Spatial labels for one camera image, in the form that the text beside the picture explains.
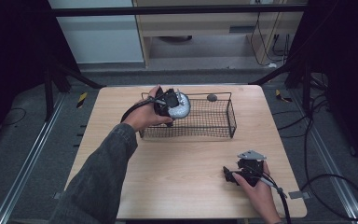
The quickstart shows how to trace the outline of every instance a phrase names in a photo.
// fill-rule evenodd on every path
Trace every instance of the white cabinet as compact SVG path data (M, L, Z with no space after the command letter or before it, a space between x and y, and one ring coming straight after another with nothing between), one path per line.
M49 0L52 8L132 7L131 0ZM57 18L79 67L144 63L134 16Z

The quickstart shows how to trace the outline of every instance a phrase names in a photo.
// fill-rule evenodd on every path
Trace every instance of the handheld controller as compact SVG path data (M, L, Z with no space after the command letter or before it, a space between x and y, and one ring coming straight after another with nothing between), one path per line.
M155 113L161 116L171 117L173 119L183 119L190 113L190 101L188 97L173 89L163 91L160 87L156 93L156 97L148 96L147 99L130 107L121 117L121 122L135 109L147 105L154 104Z
M237 162L238 168L240 169L239 171L230 171L226 166L223 166L223 173L225 174L226 181L239 185L234 176L232 176L232 173L236 173L241 175L249 185L254 187L258 180L263 176L263 165L266 157L252 150L241 153L238 157L241 158Z

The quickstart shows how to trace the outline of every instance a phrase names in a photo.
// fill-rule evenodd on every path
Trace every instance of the black curtain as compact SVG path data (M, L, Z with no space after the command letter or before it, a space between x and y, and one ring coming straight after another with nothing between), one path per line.
M17 94L44 82L50 56L80 72L56 18L27 13L38 9L51 7L47 0L0 0L0 124Z
M290 53L301 51L311 72L327 75L331 108L358 155L358 1L309 0L309 4ZM292 70L289 84L301 82L303 71Z

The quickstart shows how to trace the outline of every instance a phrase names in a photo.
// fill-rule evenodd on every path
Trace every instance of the gray sleeve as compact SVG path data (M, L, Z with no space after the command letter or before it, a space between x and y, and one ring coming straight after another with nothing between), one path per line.
M118 124L86 160L62 195L50 223L115 223L136 134Z

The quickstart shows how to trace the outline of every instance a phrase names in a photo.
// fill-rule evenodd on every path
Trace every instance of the black wire basket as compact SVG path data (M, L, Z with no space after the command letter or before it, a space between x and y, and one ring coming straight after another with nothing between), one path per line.
M231 102L231 92L187 94L190 113L176 119L173 126L159 124L140 131L141 138L176 136L211 136L233 138L237 123Z

